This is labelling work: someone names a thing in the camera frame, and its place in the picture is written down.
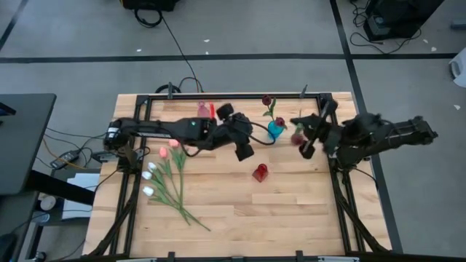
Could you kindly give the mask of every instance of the black desk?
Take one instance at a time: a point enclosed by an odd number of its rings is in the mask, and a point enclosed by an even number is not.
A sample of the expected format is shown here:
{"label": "black desk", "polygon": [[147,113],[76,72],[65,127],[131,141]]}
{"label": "black desk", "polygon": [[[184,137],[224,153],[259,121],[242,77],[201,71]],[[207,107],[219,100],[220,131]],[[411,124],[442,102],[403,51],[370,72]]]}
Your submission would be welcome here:
{"label": "black desk", "polygon": [[[0,95],[0,102],[16,110],[0,116],[0,235],[11,233],[31,218],[40,192],[91,205],[93,192],[32,169],[52,113],[56,95]],[[16,261],[28,223],[15,230]]]}

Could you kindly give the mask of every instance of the pink tulip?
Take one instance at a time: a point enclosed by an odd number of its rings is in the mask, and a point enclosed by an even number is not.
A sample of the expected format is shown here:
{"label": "pink tulip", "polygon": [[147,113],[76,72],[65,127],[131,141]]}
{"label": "pink tulip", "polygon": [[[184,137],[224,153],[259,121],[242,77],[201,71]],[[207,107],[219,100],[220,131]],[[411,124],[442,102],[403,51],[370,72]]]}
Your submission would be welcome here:
{"label": "pink tulip", "polygon": [[166,159],[168,157],[168,150],[165,147],[161,147],[159,150],[159,155],[163,159]]}
{"label": "pink tulip", "polygon": [[172,148],[177,148],[177,147],[180,146],[180,143],[179,143],[177,140],[175,140],[175,139],[170,139],[170,140],[168,141],[168,145],[169,145],[170,147],[172,147]]}

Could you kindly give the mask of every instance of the table leg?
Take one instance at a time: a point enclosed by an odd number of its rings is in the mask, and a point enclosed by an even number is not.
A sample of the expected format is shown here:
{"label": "table leg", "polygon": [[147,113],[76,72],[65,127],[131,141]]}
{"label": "table leg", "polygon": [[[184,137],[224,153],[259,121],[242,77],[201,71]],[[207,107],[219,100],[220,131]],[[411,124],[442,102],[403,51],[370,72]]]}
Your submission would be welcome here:
{"label": "table leg", "polygon": [[93,191],[72,185],[35,170],[32,170],[29,175],[26,189],[37,190],[45,194],[62,197],[86,205],[92,205],[94,202]]}

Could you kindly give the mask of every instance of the white paper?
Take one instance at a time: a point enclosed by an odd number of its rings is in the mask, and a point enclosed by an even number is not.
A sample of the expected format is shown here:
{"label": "white paper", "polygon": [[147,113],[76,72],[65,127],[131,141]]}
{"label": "white paper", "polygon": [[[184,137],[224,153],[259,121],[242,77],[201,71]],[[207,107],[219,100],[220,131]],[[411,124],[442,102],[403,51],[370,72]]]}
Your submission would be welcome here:
{"label": "white paper", "polygon": [[[90,173],[77,173],[74,178],[69,178],[67,181],[70,184],[80,186],[82,188],[89,189],[91,191],[95,190],[95,187],[99,183],[99,176],[100,174],[90,174]],[[81,204],[78,202],[65,200],[63,205],[63,215],[62,219],[69,219],[69,218],[89,218],[91,215],[92,206]]]}

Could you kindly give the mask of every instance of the white tulip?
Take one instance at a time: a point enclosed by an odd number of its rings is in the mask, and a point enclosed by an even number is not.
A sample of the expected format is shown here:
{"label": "white tulip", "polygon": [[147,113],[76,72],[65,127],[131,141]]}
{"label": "white tulip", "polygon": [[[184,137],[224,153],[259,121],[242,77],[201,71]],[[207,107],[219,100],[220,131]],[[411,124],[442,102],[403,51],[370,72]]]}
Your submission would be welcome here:
{"label": "white tulip", "polygon": [[148,197],[152,197],[154,195],[154,189],[150,186],[144,186],[143,192],[146,194]]}
{"label": "white tulip", "polygon": [[149,172],[149,171],[144,171],[144,172],[142,172],[141,175],[142,175],[143,178],[146,179],[146,180],[150,180],[150,179],[152,178],[152,173]]}
{"label": "white tulip", "polygon": [[149,162],[147,164],[147,168],[149,169],[150,172],[154,172],[157,169],[157,166],[154,163]]}

